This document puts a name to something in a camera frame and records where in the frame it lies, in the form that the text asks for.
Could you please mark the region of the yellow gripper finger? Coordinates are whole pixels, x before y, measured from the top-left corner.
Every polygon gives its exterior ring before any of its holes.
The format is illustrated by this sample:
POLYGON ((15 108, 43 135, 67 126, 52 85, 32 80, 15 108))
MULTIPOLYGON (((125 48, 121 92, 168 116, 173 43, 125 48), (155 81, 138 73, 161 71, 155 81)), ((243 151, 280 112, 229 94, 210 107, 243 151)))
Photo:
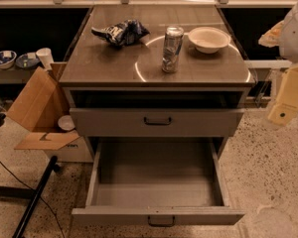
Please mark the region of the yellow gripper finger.
POLYGON ((298 65, 289 67, 283 74, 277 97, 267 115, 275 125, 285 126, 298 113, 298 65))

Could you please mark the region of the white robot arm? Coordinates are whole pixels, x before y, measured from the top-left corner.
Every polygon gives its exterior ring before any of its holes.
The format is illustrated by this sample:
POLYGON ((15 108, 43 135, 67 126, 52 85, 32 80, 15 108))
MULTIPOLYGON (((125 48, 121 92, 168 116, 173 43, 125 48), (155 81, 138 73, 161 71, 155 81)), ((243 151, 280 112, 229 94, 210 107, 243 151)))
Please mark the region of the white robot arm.
POLYGON ((280 55, 292 62, 282 74, 279 91, 267 115, 271 123, 285 126, 298 113, 298 2, 258 43, 269 48, 278 46, 280 55))

